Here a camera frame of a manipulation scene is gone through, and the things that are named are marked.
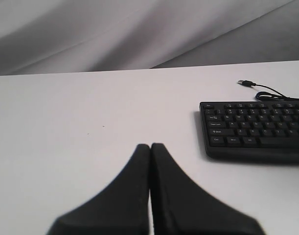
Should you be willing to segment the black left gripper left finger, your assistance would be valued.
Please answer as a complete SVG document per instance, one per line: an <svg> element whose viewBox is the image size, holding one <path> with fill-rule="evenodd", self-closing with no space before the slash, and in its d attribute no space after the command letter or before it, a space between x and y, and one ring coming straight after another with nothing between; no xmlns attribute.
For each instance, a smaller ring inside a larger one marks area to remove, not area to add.
<svg viewBox="0 0 299 235"><path fill-rule="evenodd" d="M91 200L58 217L50 235L149 234L150 148L139 144L116 178Z"/></svg>

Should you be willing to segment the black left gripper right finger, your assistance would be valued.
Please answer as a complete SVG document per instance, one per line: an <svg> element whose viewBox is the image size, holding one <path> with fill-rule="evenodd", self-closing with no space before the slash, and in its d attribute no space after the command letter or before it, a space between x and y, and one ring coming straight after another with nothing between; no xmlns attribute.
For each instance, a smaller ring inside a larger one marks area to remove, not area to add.
<svg viewBox="0 0 299 235"><path fill-rule="evenodd" d="M151 146L150 195L157 235L262 235L252 217L199 187L162 143Z"/></svg>

